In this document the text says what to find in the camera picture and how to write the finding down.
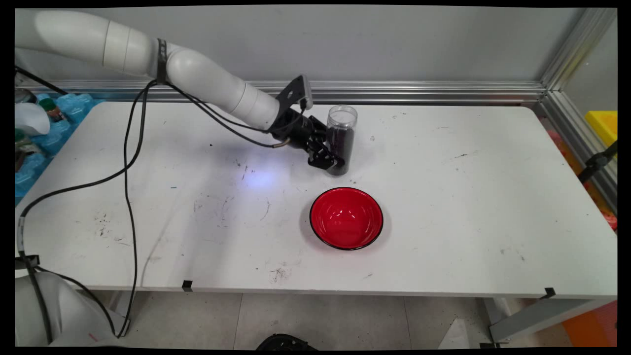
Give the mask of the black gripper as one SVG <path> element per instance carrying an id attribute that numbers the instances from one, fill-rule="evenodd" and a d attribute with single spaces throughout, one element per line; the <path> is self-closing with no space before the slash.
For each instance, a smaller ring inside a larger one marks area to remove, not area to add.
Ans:
<path id="1" fill-rule="evenodd" d="M 327 170 L 346 164 L 343 157 L 328 148 L 326 126 L 313 115 L 307 117 L 288 108 L 271 125 L 270 133 L 280 141 L 289 139 L 290 147 L 308 150 L 309 166 Z"/>

